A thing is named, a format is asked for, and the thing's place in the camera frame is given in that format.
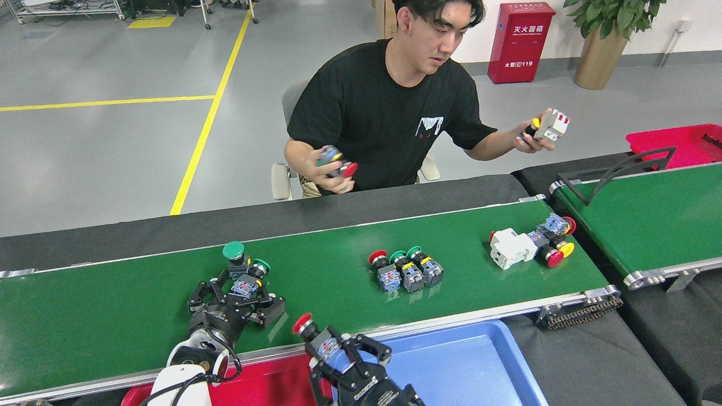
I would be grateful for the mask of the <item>person's left hand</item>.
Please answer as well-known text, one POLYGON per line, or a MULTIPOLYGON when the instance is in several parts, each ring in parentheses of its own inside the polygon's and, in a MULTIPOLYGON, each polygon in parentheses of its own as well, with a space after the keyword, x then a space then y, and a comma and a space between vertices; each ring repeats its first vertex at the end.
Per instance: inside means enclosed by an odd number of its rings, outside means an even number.
POLYGON ((535 139, 531 134, 526 132, 520 133, 512 138, 515 148, 524 153, 536 153, 542 150, 552 151, 556 144, 548 139, 535 139))

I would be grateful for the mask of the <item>person's right hand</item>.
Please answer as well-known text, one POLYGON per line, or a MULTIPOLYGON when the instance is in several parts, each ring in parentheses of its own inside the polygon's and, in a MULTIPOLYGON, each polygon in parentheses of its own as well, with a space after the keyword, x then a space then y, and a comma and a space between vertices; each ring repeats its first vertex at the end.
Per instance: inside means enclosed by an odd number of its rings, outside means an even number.
POLYGON ((312 150, 310 152, 309 165, 310 168, 306 173, 306 177, 312 180, 318 188, 323 188, 327 192, 343 195, 353 190, 355 180, 353 178, 345 178, 343 176, 329 177, 328 175, 342 166, 342 162, 335 160, 326 165, 318 165, 320 150, 312 150))

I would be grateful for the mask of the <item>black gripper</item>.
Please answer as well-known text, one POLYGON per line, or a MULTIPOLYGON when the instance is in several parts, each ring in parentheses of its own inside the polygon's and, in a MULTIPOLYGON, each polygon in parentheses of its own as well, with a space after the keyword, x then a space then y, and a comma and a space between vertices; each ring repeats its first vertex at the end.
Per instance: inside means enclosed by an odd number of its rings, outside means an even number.
POLYGON ((364 387, 361 395, 336 389, 334 383, 336 368, 332 363, 312 357, 309 361, 310 388, 315 405, 423 405, 412 385, 400 389, 394 381, 389 380, 386 365, 392 357, 389 346, 382 344, 364 334, 341 335, 341 349, 346 365, 340 368, 338 382, 341 385, 360 385, 364 387))
POLYGON ((274 294, 237 300, 237 308, 228 304, 223 291, 225 279, 200 281, 189 297, 189 337, 206 328, 214 330, 228 345, 236 345, 246 324, 251 321, 267 328, 285 311, 285 298, 274 294))

